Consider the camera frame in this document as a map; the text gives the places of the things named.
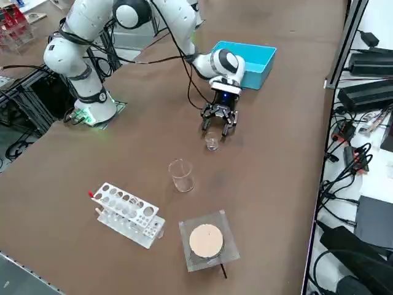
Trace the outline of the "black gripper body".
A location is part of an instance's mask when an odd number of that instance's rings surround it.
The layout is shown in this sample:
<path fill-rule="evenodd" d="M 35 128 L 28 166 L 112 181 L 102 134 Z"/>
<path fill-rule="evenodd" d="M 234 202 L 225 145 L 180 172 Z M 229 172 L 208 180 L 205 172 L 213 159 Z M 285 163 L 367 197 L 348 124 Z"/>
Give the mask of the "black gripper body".
<path fill-rule="evenodd" d="M 226 92 L 223 90 L 216 90 L 212 102 L 212 109 L 216 110 L 219 107 L 222 107 L 234 111 L 238 100 L 239 96 L 237 94 Z"/>

